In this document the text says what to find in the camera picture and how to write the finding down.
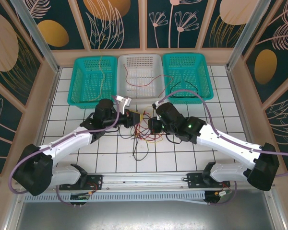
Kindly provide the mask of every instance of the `grid tile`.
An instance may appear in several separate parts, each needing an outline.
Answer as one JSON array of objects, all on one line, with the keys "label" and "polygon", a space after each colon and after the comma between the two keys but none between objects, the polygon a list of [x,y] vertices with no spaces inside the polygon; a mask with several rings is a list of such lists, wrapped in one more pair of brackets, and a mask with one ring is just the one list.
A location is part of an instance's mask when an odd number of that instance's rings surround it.
[{"label": "grid tile", "polygon": [[[238,110],[230,89],[223,66],[208,66],[213,86],[214,97],[207,101],[217,129],[228,132],[233,137],[245,140]],[[72,68],[62,70],[60,80],[49,113],[43,143],[53,142],[63,135],[75,130],[83,119],[87,118],[94,109],[79,109],[67,103],[68,90],[71,82]],[[131,104],[130,109],[143,112],[144,109],[153,116],[150,104]],[[207,121],[207,111],[203,104],[176,104],[177,110],[184,116],[195,116]],[[123,137],[130,137],[130,129],[120,127]],[[230,162],[233,159],[214,151],[206,146],[194,145],[187,142],[173,144],[162,136],[163,141],[148,143],[148,155],[142,161],[135,161],[132,156],[133,139],[123,139],[117,132],[106,133],[100,140],[74,151],[64,158],[59,165],[78,163],[89,173],[115,172],[170,172],[203,170],[208,162]],[[178,138],[169,135],[170,140],[179,142]],[[147,153],[147,143],[139,140],[136,157],[142,159]]]}]

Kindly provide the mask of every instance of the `yellow circle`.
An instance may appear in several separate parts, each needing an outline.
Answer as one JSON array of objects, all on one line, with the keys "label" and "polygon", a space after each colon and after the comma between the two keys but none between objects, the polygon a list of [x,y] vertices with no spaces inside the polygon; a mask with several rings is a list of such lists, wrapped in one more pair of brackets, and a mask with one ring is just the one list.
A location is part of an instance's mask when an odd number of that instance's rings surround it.
[{"label": "yellow circle", "polygon": [[0,14],[0,71],[11,70],[18,59],[17,34],[12,25]]},{"label": "yellow circle", "polygon": [[267,84],[274,76],[277,58],[273,51],[264,49],[257,56],[255,62],[255,78],[259,84]]},{"label": "yellow circle", "polygon": [[248,22],[258,0],[222,0],[220,17],[230,25],[242,25]]},{"label": "yellow circle", "polygon": [[87,9],[92,15],[101,19],[110,21],[116,19],[116,15],[112,15],[110,6],[112,6],[114,13],[115,8],[120,12],[121,17],[125,16],[130,9],[130,0],[84,0]]},{"label": "yellow circle", "polygon": [[59,23],[53,20],[44,20],[38,25],[45,41],[52,46],[62,47],[67,45],[69,37],[67,31]]}]

